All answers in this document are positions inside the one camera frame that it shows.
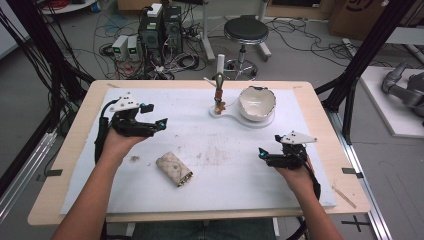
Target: person's right hand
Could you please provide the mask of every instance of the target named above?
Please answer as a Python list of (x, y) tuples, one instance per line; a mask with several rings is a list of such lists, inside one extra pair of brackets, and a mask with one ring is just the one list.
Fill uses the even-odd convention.
[[(309, 161), (309, 157), (307, 164), (313, 170), (311, 162)], [(286, 168), (275, 169), (284, 177), (284, 179), (286, 179), (289, 188), (295, 194), (302, 191), (313, 191), (311, 176), (304, 166), (294, 170)]]
[(100, 161), (109, 161), (119, 167), (123, 158), (128, 154), (131, 148), (139, 142), (146, 140), (147, 137), (124, 137), (119, 135), (115, 129), (110, 128), (103, 145), (103, 152)]

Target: electronic device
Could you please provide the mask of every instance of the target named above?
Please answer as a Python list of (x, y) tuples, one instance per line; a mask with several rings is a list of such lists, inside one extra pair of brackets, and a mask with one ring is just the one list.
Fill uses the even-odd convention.
[(112, 50), (117, 61), (125, 61), (128, 57), (128, 36), (119, 36), (113, 43)]
[(183, 52), (181, 7), (169, 6), (164, 13), (166, 44), (172, 54)]
[(164, 64), (162, 50), (165, 36), (162, 15), (163, 9), (157, 13), (156, 17), (143, 16), (138, 28), (143, 57), (149, 65)]
[(152, 4), (152, 10), (147, 11), (147, 16), (148, 17), (158, 17), (161, 11), (162, 11), (162, 4), (153, 3)]
[(138, 42), (138, 36), (128, 37), (128, 54), (131, 61), (137, 62), (141, 59), (140, 44)]

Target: cardboard box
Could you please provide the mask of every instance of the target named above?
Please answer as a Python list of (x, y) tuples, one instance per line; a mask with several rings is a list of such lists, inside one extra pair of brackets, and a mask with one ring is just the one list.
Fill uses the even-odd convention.
[(153, 3), (162, 3), (161, 0), (117, 0), (119, 10), (141, 10), (152, 6)]
[(381, 1), (338, 0), (328, 22), (331, 35), (364, 40), (383, 12)]
[(266, 16), (305, 19), (328, 19), (333, 7), (334, 0), (321, 0), (318, 8), (275, 5), (272, 4), (272, 1), (269, 1), (266, 9)]

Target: bowl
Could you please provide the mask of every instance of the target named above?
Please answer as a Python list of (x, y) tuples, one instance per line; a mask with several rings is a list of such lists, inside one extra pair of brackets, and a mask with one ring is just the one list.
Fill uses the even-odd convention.
[(274, 93), (266, 87), (250, 86), (238, 98), (239, 112), (250, 121), (264, 121), (275, 110)]

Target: wooden table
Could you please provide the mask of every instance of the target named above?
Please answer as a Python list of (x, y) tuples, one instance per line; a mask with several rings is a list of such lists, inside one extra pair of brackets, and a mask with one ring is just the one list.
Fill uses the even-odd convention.
[[(304, 119), (312, 136), (319, 141), (315, 147), (321, 159), (328, 180), (336, 197), (337, 206), (326, 209), (329, 214), (365, 213), (370, 210), (369, 202), (355, 174), (344, 174), (342, 168), (351, 168), (351, 164), (337, 139), (327, 115), (325, 114), (312, 85), (308, 82), (261, 81), (261, 85), (270, 89), (293, 90), (300, 105)], [(225, 89), (241, 89), (252, 85), (250, 81), (228, 81)], [(97, 113), (102, 107), (103, 98), (110, 88), (210, 88), (205, 81), (95, 81), (75, 118), (75, 121), (58, 153), (52, 169), (63, 169), (62, 175), (48, 177), (31, 210), (28, 222), (31, 225), (59, 224), (60, 215), (69, 181), (76, 161), (85, 145), (88, 132)], [(302, 215), (300, 210), (234, 210), (202, 211), (179, 213), (133, 213), (108, 214), (108, 222), (139, 222), (161, 220), (197, 220), (245, 217), (275, 217)]]

